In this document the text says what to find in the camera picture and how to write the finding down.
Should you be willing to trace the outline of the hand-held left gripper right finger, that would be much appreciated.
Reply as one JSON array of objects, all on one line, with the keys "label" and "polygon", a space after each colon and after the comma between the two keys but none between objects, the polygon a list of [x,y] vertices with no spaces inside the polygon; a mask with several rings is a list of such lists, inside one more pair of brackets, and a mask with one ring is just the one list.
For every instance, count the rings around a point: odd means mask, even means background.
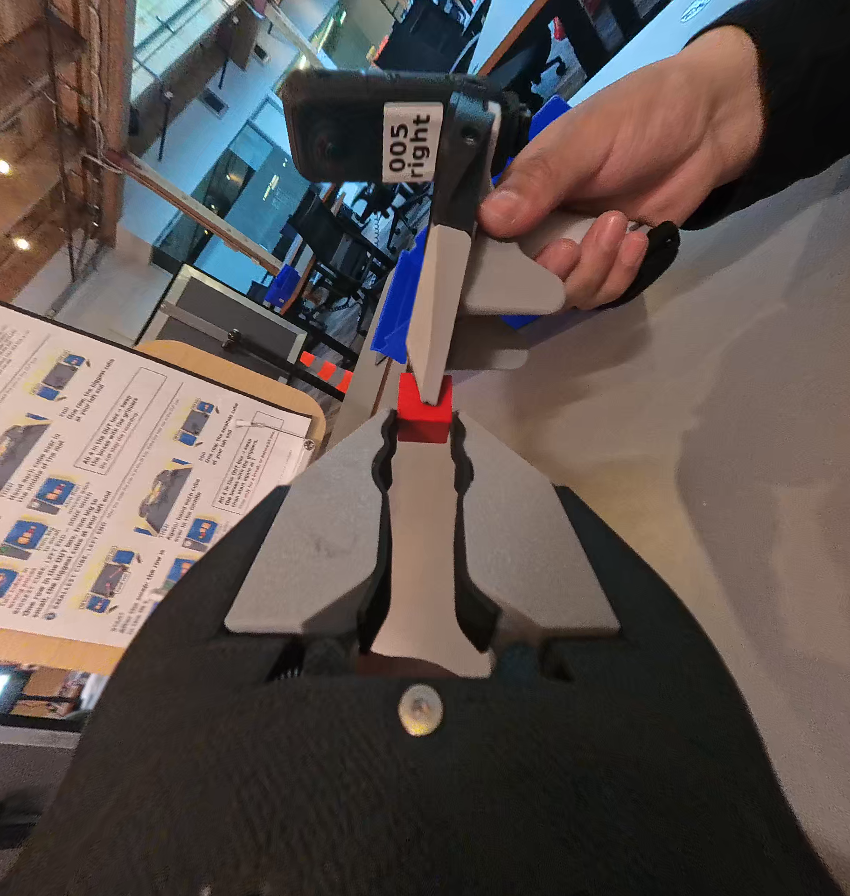
[{"label": "hand-held left gripper right finger", "polygon": [[556,487],[469,415],[452,422],[456,621],[480,653],[614,637],[620,622]]}]

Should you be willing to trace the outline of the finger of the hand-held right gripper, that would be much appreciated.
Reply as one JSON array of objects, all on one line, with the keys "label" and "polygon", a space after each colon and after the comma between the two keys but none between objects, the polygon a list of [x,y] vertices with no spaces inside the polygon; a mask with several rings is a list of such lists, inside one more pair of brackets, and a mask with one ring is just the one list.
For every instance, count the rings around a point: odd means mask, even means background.
[{"label": "finger of the hand-held right gripper", "polygon": [[530,357],[527,341],[497,316],[463,316],[454,323],[445,372],[452,377],[452,401],[468,375],[512,371]]},{"label": "finger of the hand-held right gripper", "polygon": [[439,403],[472,242],[464,230],[429,227],[406,337],[407,364],[427,405]]}]

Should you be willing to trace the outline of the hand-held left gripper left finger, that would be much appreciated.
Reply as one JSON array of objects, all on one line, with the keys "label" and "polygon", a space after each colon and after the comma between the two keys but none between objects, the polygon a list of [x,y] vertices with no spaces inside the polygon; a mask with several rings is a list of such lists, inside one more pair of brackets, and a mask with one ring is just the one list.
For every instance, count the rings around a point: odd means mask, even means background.
[{"label": "hand-held left gripper left finger", "polygon": [[397,412],[381,410],[296,477],[225,617],[230,632],[371,650],[390,607],[396,451]]}]

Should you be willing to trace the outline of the blue plastic bin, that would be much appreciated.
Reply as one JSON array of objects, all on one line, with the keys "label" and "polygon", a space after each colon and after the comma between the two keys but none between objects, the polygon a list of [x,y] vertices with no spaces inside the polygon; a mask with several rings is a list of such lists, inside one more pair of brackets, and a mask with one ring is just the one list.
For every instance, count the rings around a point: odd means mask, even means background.
[{"label": "blue plastic bin", "polygon": [[[529,139],[533,139],[551,122],[569,109],[566,101],[553,95],[531,118]],[[379,316],[370,349],[380,356],[389,357],[405,367],[407,363],[406,338],[411,319],[412,307],[419,284],[419,275],[424,258],[429,227],[419,232],[412,248],[401,253],[393,278],[386,289],[386,296]],[[537,315],[503,315],[500,319],[513,330],[520,330]]]}]

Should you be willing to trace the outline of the red wooden cube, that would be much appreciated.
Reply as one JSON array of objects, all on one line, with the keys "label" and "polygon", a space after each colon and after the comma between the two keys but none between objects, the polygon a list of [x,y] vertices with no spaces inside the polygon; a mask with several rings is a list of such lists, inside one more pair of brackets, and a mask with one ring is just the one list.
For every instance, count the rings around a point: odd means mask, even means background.
[{"label": "red wooden cube", "polygon": [[444,375],[438,402],[422,400],[413,373],[400,375],[397,393],[397,440],[427,444],[446,443],[453,420],[453,378]]}]

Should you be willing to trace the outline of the person's right forearm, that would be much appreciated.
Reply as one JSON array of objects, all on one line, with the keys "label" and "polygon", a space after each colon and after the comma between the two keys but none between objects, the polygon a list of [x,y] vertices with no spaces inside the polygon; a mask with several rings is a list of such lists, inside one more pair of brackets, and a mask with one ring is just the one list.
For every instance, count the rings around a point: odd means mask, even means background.
[{"label": "person's right forearm", "polygon": [[745,173],[687,219],[703,230],[850,154],[850,1],[742,2],[702,28],[739,28],[757,53],[764,130]]}]

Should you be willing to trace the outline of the grey desk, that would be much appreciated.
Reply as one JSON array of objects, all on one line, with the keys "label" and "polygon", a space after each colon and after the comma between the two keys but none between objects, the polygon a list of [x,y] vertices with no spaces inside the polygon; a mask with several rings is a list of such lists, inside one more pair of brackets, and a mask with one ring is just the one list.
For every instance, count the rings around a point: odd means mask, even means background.
[{"label": "grey desk", "polygon": [[850,855],[850,156],[686,234],[643,298],[537,331],[457,407],[677,591],[808,832]]}]

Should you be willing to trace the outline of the person's right hand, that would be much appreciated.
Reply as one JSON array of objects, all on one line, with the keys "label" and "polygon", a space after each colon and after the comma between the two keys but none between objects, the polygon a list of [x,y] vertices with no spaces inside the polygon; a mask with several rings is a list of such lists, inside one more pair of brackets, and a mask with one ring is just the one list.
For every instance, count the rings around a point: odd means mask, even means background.
[{"label": "person's right hand", "polygon": [[534,230],[558,209],[595,218],[580,242],[536,255],[564,284],[565,310],[620,299],[648,252],[633,222],[682,225],[755,159],[765,128],[755,43],[713,28],[570,109],[516,156],[483,200],[494,238]]}]

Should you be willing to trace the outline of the black office chair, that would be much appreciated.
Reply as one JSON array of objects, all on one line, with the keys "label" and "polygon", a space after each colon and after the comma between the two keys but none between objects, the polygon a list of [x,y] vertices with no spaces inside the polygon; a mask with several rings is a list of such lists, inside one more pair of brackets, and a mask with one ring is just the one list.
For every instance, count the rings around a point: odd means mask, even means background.
[{"label": "black office chair", "polygon": [[325,290],[326,308],[332,310],[342,300],[356,303],[357,332],[364,335],[364,323],[374,313],[396,260],[364,237],[350,218],[332,211],[316,186],[307,188],[288,223],[312,251],[315,286]]},{"label": "black office chair", "polygon": [[540,84],[543,73],[552,71],[557,77],[566,75],[568,65],[564,59],[551,55],[552,22],[553,17],[532,21],[492,69],[488,83],[514,92],[522,101],[531,102],[537,96],[534,89]]}]

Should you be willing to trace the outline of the orange traffic cone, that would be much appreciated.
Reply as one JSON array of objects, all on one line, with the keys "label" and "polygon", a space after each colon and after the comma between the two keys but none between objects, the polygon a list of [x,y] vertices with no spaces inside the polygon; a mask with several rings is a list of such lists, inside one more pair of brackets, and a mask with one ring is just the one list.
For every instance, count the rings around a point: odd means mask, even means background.
[{"label": "orange traffic cone", "polygon": [[344,401],[353,378],[352,369],[341,367],[309,351],[299,354],[295,373],[307,385],[338,401]]}]

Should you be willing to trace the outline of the small blue bin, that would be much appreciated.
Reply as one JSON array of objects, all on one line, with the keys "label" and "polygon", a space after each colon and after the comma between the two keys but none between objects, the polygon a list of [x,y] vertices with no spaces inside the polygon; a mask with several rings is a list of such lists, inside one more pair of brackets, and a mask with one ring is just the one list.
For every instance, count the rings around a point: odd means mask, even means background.
[{"label": "small blue bin", "polygon": [[262,299],[263,307],[281,313],[299,284],[299,271],[293,266],[285,264],[269,283]]}]

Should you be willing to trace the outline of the printed instruction sheet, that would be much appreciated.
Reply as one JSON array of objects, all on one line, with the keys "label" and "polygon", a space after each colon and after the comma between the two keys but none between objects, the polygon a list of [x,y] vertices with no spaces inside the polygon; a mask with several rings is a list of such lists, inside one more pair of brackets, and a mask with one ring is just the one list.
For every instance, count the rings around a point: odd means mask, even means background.
[{"label": "printed instruction sheet", "polygon": [[0,630],[125,647],[312,416],[0,304]]}]

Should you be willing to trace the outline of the grey framed monitor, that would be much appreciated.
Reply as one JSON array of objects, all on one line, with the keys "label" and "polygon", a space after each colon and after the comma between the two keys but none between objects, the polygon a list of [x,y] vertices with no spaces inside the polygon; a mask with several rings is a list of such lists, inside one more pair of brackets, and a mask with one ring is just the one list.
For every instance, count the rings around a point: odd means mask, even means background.
[{"label": "grey framed monitor", "polygon": [[287,384],[287,374],[257,357],[223,349],[238,330],[279,358],[298,361],[307,332],[198,269],[183,264],[141,330],[137,345],[172,341],[220,357]]}]

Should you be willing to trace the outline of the wooden support post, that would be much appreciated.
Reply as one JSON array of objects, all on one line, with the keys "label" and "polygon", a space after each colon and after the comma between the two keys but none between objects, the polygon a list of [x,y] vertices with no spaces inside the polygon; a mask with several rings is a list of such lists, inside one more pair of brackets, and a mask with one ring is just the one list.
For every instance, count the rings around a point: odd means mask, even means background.
[{"label": "wooden support post", "polygon": [[276,275],[284,266],[271,252],[265,251],[262,246],[207,209],[202,202],[173,185],[132,153],[108,149],[105,151],[105,161],[116,168],[118,173],[129,176],[175,209],[186,214],[205,230],[209,230],[231,250],[250,258],[267,272]]}]

